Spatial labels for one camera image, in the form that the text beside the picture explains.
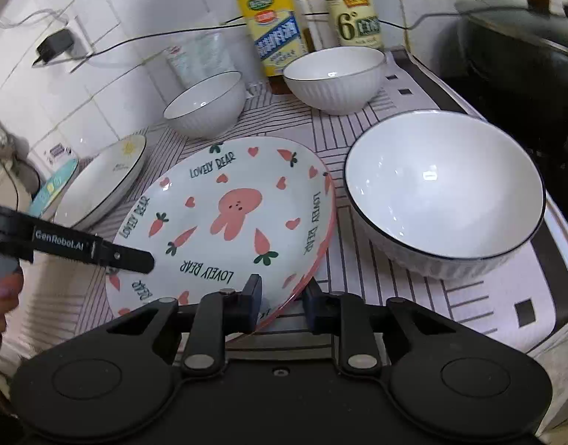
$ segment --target power adapter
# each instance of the power adapter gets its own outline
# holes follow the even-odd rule
[[[63,28],[52,35],[49,35],[37,47],[39,58],[35,60],[33,66],[38,62],[43,65],[48,64],[52,59],[60,56],[64,52],[69,52],[74,46],[74,36],[67,28]]]

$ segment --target white plate with pink bear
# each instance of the white plate with pink bear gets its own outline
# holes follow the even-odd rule
[[[221,142],[148,188],[114,242],[150,251],[147,275],[109,269],[115,316],[162,297],[199,303],[262,278],[259,325],[275,318],[315,273],[335,219],[327,168],[301,144],[272,137]]]

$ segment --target glass bottle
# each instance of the glass bottle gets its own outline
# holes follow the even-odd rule
[[[383,47],[379,17],[372,0],[326,0],[340,45]]]
[[[314,52],[307,20],[298,11],[298,0],[237,0],[272,93],[291,93],[284,81],[284,67]]]

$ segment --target striped tablecloth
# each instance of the striped tablecloth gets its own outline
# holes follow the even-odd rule
[[[401,296],[532,355],[568,331],[568,225],[550,200],[534,240],[506,265],[472,281],[438,281],[392,263],[356,225],[343,188],[343,164],[366,129],[399,112],[441,108],[477,115],[451,89],[404,50],[389,52],[386,81],[366,107],[330,116],[290,95],[252,90],[238,124],[221,140],[278,136],[313,149],[334,178],[337,222],[326,258],[316,274],[323,290],[348,291],[369,304]],[[91,232],[113,240],[140,195],[167,169],[213,142],[183,139],[166,123],[141,131],[152,149],[138,181],[113,212]],[[21,306],[9,320],[0,369],[11,374],[19,355],[31,356],[113,318],[105,296],[105,270],[45,255],[25,266]],[[331,355],[330,336],[307,331],[300,303],[293,303],[267,329],[229,343],[231,356],[299,359]]]

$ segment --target white cable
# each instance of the white cable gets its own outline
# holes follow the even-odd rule
[[[24,25],[24,23],[27,20],[30,20],[31,18],[33,18],[34,16],[36,16],[38,14],[45,14],[45,16],[43,16],[42,18],[39,18],[39,20],[31,22],[30,25],[33,25],[34,23],[38,23],[48,16],[54,17],[56,20],[59,20],[62,23],[64,23],[64,25],[67,25],[67,23],[68,23],[67,17],[63,16],[63,10],[55,11],[55,10],[47,8],[47,9],[44,9],[44,10],[33,11],[29,16],[23,18],[19,22],[12,22],[12,21],[8,20],[8,18],[3,17],[0,20],[0,28],[2,28],[2,29],[16,28],[18,26]]]

